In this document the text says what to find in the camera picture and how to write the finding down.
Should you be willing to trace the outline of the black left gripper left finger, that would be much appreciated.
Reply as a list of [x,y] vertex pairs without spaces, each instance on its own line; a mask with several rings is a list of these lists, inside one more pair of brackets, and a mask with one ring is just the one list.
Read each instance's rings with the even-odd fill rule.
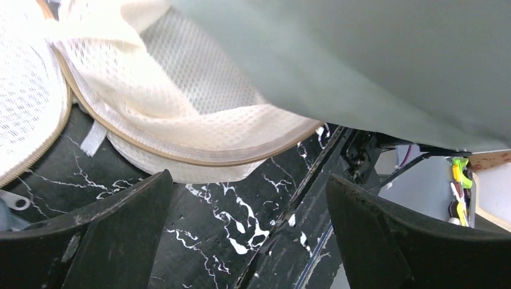
[[168,171],[1,233],[2,288],[146,288],[171,202]]

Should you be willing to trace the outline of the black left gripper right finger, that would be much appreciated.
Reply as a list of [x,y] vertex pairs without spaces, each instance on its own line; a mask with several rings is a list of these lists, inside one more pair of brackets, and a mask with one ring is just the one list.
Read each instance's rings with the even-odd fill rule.
[[509,288],[510,234],[453,225],[337,175],[327,205],[351,288]]

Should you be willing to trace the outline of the white mesh bag beige zipper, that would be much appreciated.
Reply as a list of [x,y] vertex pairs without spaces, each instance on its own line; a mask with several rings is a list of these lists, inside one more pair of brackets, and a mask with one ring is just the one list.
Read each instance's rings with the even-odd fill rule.
[[320,121],[279,109],[171,1],[1,2],[1,184],[32,166],[73,101],[146,173],[233,182],[303,141]]

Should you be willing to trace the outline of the pale green bra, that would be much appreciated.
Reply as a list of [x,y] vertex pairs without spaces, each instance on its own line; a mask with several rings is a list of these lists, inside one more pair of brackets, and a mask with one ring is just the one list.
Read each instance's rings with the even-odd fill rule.
[[510,148],[509,1],[173,5],[280,108],[441,148]]

